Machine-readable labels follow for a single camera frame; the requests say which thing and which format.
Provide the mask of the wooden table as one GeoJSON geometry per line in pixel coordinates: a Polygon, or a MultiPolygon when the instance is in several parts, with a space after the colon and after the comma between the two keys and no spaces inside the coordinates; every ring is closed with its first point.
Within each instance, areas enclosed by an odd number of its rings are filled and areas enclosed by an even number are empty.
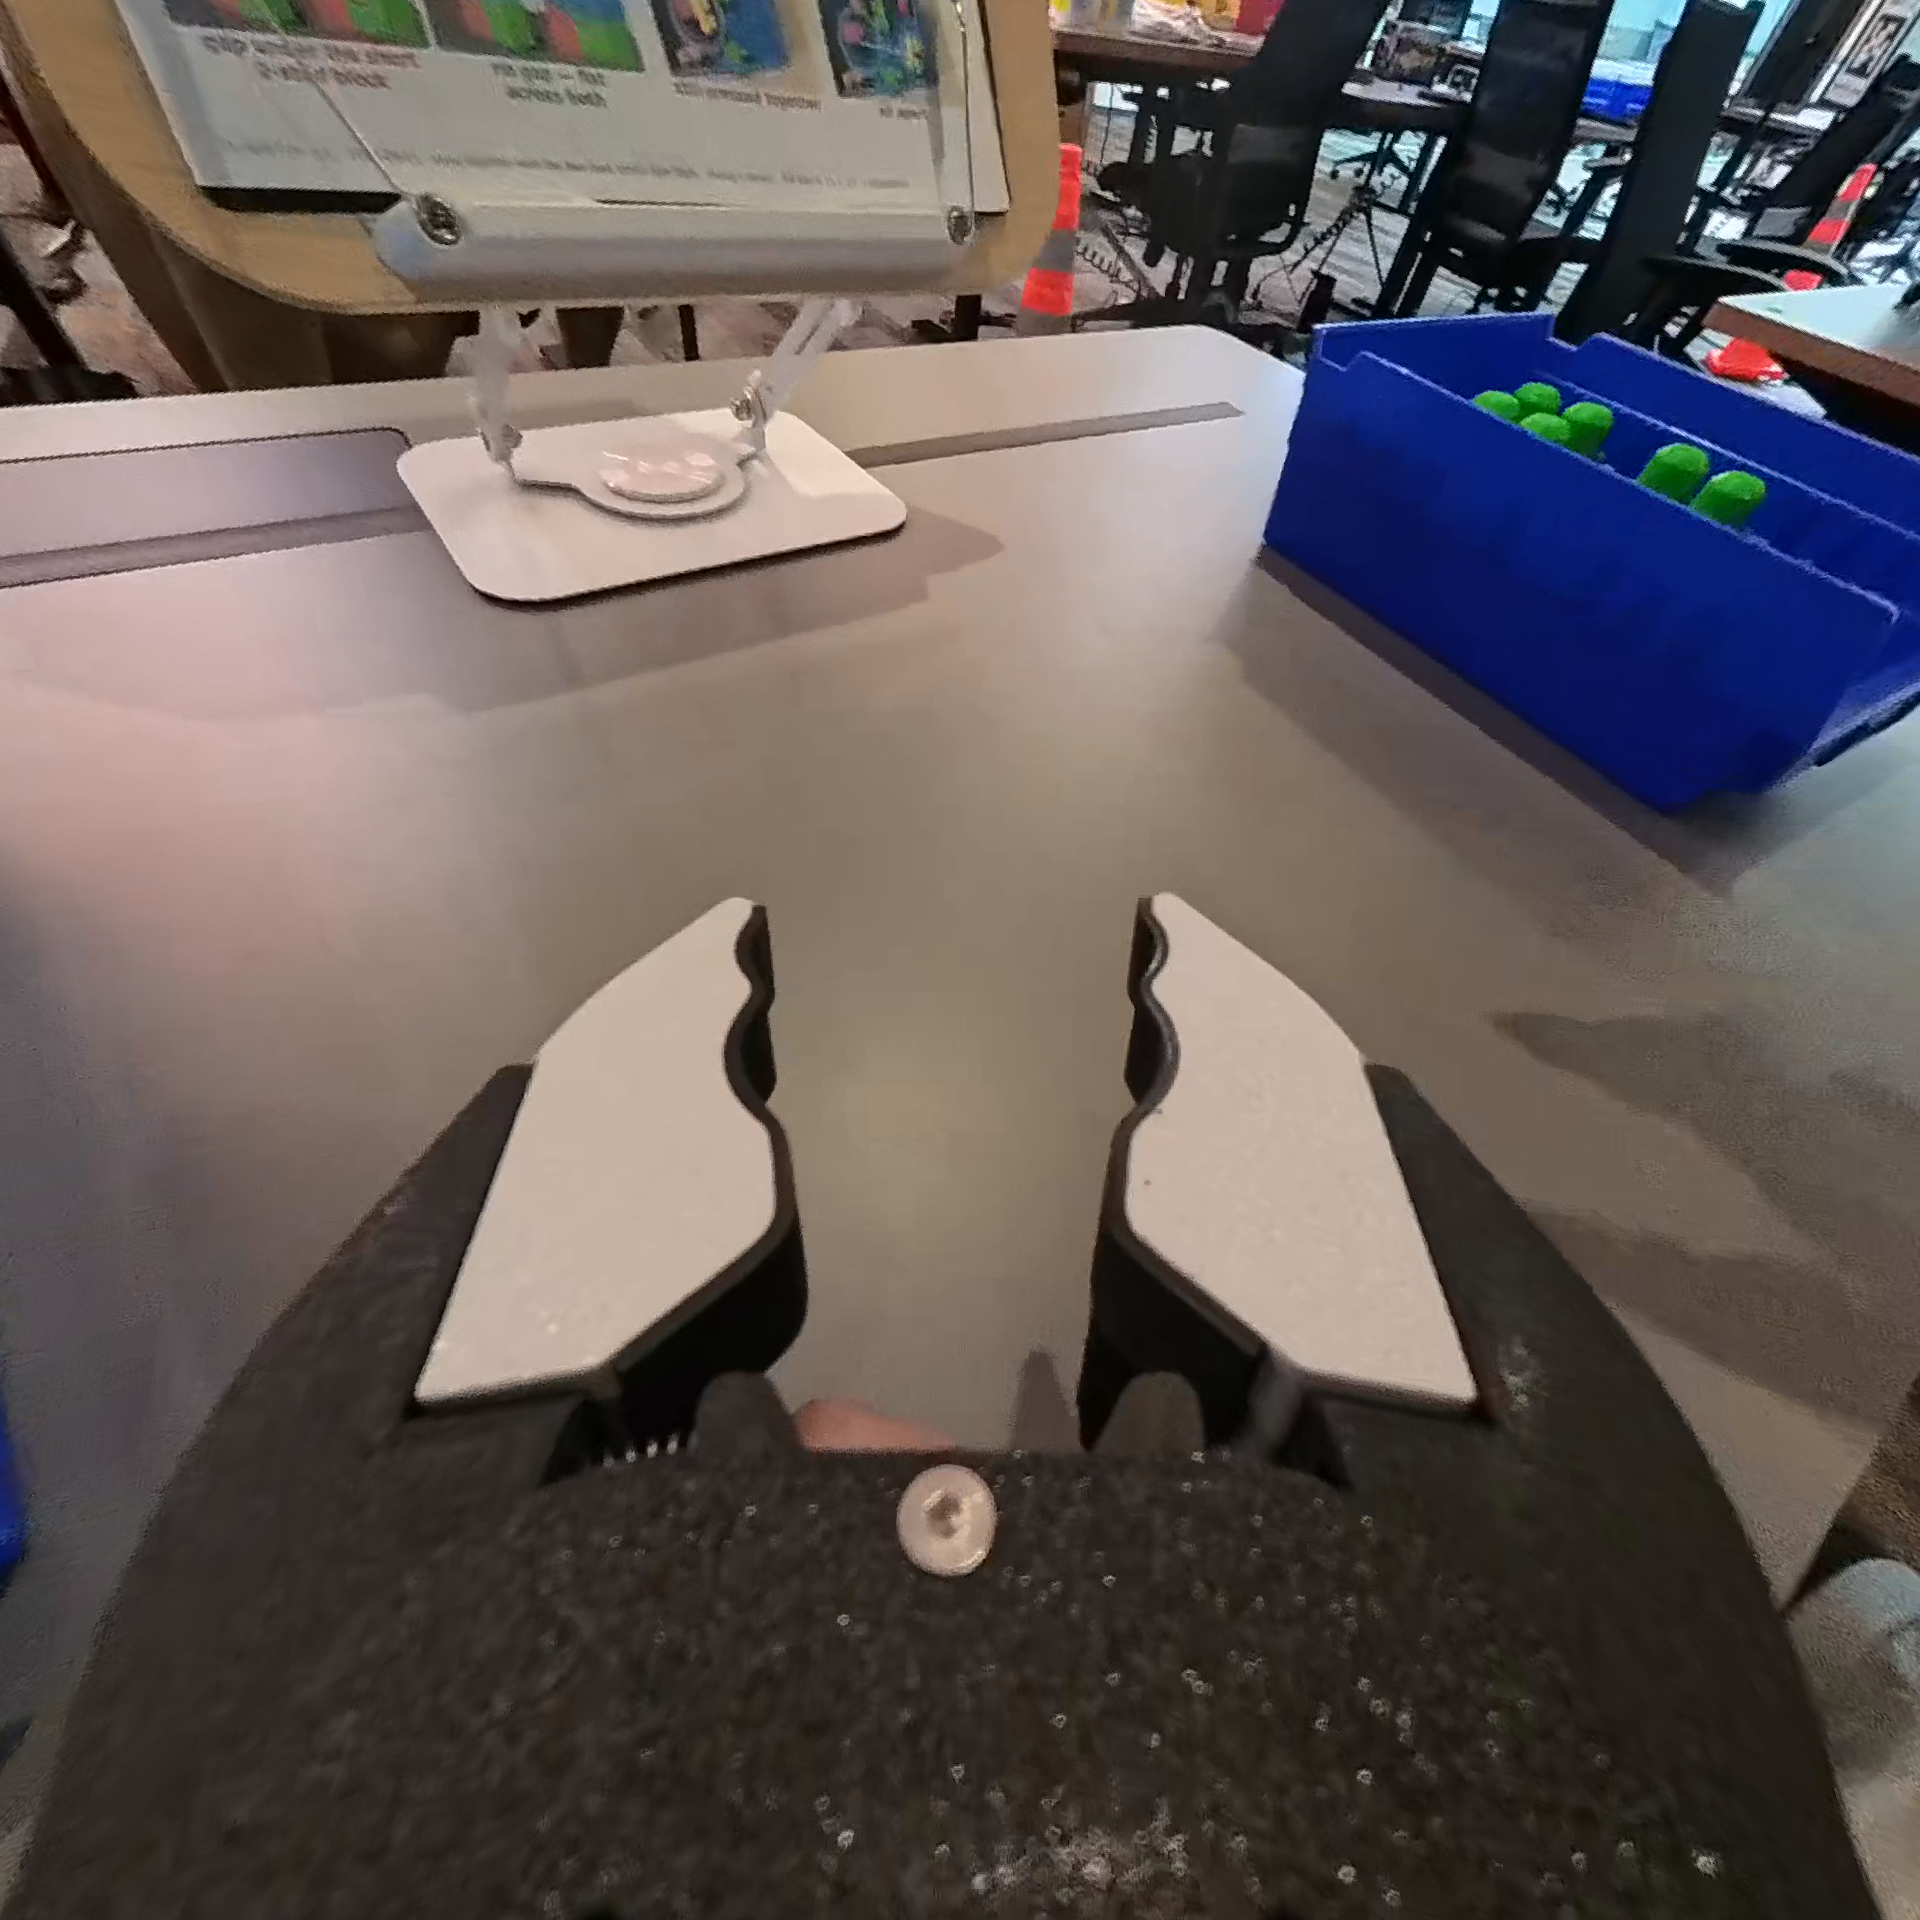
{"type": "Polygon", "coordinates": [[[1918,410],[1913,285],[1727,297],[1709,331],[1762,348],[1819,398],[1918,410]]]}

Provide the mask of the black office chair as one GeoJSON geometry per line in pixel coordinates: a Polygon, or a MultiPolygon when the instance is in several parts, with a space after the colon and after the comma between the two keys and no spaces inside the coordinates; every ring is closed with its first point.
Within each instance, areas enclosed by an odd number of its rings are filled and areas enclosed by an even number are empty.
{"type": "Polygon", "coordinates": [[[1283,3],[1221,94],[1170,104],[1146,165],[1142,266],[1170,259],[1129,329],[1236,326],[1262,258],[1305,226],[1312,180],[1341,94],[1384,3],[1283,3]]]}
{"type": "Polygon", "coordinates": [[[1567,240],[1538,222],[1573,144],[1609,3],[1502,3],[1476,91],[1421,191],[1371,315],[1409,319],[1450,273],[1493,312],[1540,305],[1567,240]]]}
{"type": "Polygon", "coordinates": [[[1567,348],[1622,334],[1652,293],[1650,263],[1676,251],[1702,161],[1762,3],[1687,3],[1657,59],[1619,198],[1552,334],[1567,348]]]}

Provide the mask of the printed instruction sheet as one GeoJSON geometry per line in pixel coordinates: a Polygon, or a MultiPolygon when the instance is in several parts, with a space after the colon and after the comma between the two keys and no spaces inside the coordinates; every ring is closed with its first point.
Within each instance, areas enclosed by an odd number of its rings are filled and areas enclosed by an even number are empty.
{"type": "Polygon", "coordinates": [[[191,179],[255,204],[1003,213],[977,3],[120,3],[191,179]]]}

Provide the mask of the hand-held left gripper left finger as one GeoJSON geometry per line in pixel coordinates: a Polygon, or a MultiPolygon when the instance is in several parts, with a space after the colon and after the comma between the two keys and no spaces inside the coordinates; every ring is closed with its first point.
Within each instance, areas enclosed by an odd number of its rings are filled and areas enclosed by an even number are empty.
{"type": "Polygon", "coordinates": [[[806,1314],[778,997],[745,899],[596,989],[536,1050],[412,1389],[420,1413],[563,1400],[611,1455],[681,1443],[806,1314]]]}

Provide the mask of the person's beige trousers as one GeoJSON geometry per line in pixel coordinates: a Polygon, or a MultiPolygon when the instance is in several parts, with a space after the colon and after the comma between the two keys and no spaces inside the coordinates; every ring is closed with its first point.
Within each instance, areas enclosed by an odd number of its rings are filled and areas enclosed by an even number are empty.
{"type": "Polygon", "coordinates": [[[1859,1860],[1918,1879],[1918,1571],[1874,1556],[1788,1610],[1859,1860]]]}

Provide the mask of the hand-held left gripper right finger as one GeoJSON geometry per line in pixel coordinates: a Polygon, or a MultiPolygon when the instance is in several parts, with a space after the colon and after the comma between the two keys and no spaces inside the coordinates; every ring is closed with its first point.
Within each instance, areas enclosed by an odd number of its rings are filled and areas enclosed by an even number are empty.
{"type": "Polygon", "coordinates": [[[1136,903],[1125,1110],[1099,1192],[1076,1430],[1172,1379],[1200,1449],[1281,1458],[1327,1404],[1472,1421],[1481,1394],[1371,1065],[1177,896],[1136,903]]]}

